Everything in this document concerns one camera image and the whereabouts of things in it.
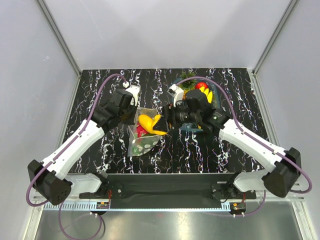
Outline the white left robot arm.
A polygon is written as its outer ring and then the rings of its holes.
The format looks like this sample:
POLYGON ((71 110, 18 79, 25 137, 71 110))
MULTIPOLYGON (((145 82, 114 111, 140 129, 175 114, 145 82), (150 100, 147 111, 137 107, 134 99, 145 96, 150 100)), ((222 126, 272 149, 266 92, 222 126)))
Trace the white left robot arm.
POLYGON ((29 189, 38 191, 47 202, 56 206, 69 195, 82 193, 103 198, 108 186, 97 173, 69 175, 76 161, 98 140, 119 124, 132 125, 138 108, 141 89, 132 85, 117 89, 104 106, 97 106, 92 117, 80 127, 54 153, 41 162, 32 160, 27 171, 29 189))

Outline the yellow toy mango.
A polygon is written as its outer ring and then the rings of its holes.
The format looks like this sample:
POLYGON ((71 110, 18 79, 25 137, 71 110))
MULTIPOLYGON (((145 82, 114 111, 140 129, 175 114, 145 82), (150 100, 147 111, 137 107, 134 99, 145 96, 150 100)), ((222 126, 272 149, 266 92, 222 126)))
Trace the yellow toy mango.
POLYGON ((138 117, 138 122, 149 134, 163 136, 163 135, 166 135, 167 132, 154 130, 154 126, 160 120, 160 118, 161 118, 160 114, 157 114, 154 118, 151 118, 150 116, 145 114, 141 114, 138 117))

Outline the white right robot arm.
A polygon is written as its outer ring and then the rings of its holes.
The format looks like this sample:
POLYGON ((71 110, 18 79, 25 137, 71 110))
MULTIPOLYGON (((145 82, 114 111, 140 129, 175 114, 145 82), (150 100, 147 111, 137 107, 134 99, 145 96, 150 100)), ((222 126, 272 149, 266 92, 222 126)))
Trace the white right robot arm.
POLYGON ((183 124, 193 123, 209 134, 227 141, 258 161, 262 170, 238 172, 221 187, 223 198, 239 198, 248 191, 269 191, 284 198, 300 176, 297 167, 301 165, 300 152, 295 148, 285 150, 251 132, 226 111, 208 102, 199 89, 184 94, 176 85, 168 93, 173 102, 164 106, 154 130, 169 132, 183 124))

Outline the red toy pepper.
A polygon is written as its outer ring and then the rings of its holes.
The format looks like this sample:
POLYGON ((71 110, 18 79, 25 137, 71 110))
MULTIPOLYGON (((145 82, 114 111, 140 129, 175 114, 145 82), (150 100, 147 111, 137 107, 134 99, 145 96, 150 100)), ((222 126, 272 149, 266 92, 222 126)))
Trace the red toy pepper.
POLYGON ((136 133, 137 133, 137 137, 140 138, 143 135, 147 134, 148 132, 141 125, 138 125, 136 127, 136 133))

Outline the clear polka-dot zip bag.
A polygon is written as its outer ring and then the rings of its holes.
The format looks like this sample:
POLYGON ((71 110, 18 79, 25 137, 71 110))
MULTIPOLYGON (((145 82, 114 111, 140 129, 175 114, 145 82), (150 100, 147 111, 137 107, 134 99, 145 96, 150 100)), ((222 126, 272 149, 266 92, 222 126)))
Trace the clear polka-dot zip bag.
POLYGON ((139 123, 140 115, 147 115, 154 118, 157 113, 156 108, 137 108, 134 118, 135 125, 128 127, 129 143, 127 155, 129 157, 139 157, 148 153, 160 140, 160 135, 147 132, 139 123))

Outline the green toy lime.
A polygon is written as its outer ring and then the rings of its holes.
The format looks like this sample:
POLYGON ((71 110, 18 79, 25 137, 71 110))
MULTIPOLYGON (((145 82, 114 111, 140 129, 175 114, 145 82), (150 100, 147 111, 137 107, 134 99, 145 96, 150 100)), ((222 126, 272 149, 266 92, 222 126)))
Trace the green toy lime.
POLYGON ((142 138, 155 137, 157 134, 147 133, 142 136, 142 138))

